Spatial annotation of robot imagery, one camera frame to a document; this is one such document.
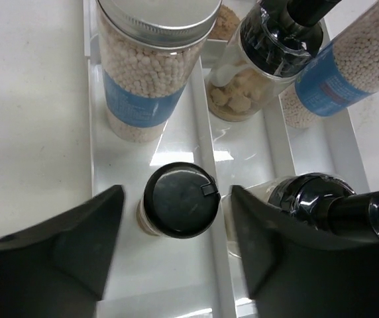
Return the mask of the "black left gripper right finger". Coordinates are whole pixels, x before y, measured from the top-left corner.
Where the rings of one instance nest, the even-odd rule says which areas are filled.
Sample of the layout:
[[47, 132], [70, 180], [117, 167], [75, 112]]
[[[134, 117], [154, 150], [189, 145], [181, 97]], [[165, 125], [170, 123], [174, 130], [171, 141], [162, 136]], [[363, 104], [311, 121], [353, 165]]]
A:
[[315, 230], [239, 185], [231, 213], [259, 317], [379, 317], [379, 242]]

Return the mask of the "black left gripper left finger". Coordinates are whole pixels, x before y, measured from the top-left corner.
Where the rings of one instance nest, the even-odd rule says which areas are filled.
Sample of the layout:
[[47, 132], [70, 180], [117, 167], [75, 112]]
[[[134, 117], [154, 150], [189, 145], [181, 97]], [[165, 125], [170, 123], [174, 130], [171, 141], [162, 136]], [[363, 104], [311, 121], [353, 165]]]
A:
[[103, 298], [125, 192], [114, 185], [0, 238], [0, 317], [93, 317]]

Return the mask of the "black stopper jar white contents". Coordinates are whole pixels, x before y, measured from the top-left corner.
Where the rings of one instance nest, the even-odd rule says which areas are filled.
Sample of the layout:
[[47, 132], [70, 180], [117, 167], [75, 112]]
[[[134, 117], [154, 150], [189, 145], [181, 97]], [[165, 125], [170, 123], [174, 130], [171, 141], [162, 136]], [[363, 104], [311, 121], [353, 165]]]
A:
[[379, 191], [357, 193], [342, 178], [319, 172], [285, 176], [246, 190], [315, 230], [379, 242]]

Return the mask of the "black cap spice bottle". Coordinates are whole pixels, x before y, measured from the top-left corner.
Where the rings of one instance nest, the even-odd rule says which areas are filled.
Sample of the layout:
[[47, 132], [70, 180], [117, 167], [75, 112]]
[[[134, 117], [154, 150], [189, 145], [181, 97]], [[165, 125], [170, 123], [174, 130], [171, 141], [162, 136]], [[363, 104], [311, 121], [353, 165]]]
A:
[[188, 162], [172, 162], [148, 179], [136, 209], [148, 235], [190, 239], [214, 222], [221, 196], [214, 177]]

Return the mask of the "black stopper jar brown contents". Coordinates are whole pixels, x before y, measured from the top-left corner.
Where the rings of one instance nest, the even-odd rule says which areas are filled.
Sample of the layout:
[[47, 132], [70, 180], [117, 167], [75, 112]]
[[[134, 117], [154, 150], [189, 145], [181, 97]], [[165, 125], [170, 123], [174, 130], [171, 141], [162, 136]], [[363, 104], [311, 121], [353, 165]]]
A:
[[267, 106], [316, 57], [321, 19], [337, 1], [259, 1], [239, 23], [205, 80], [209, 110], [241, 122]]

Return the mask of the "white cap blue label jar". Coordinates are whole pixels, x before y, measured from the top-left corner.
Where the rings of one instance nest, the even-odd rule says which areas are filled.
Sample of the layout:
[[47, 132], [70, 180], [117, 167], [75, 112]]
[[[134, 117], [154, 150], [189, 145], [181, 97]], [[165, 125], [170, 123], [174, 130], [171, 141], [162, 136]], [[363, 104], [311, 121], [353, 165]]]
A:
[[199, 60], [221, 1], [97, 2], [107, 119], [131, 142], [164, 131]]

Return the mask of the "pink cap spice jar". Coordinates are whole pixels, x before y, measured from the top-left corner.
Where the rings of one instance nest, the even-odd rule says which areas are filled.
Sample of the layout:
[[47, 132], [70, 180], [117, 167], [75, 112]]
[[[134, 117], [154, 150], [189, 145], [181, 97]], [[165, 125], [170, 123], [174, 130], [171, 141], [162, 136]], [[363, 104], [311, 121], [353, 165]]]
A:
[[228, 6], [221, 5], [213, 30], [208, 39], [228, 41], [240, 23], [237, 14]]

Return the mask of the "white divided organizer tray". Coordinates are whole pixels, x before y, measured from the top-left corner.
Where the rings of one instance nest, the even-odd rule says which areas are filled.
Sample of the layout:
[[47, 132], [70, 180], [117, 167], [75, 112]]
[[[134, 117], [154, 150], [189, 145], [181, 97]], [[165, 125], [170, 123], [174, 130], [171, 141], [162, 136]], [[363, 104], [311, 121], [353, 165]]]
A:
[[227, 251], [222, 215], [198, 237], [152, 237], [137, 224], [148, 178], [171, 162], [191, 162], [216, 180], [222, 195], [276, 178], [325, 172], [355, 191], [369, 190], [347, 111], [310, 129], [288, 128], [278, 101], [244, 123], [228, 123], [207, 108], [204, 77], [224, 48], [206, 42], [162, 136], [145, 144], [119, 139], [107, 123], [96, 4], [85, 1], [84, 43], [89, 78], [91, 189], [121, 184], [122, 221], [97, 317], [256, 317], [238, 258]]

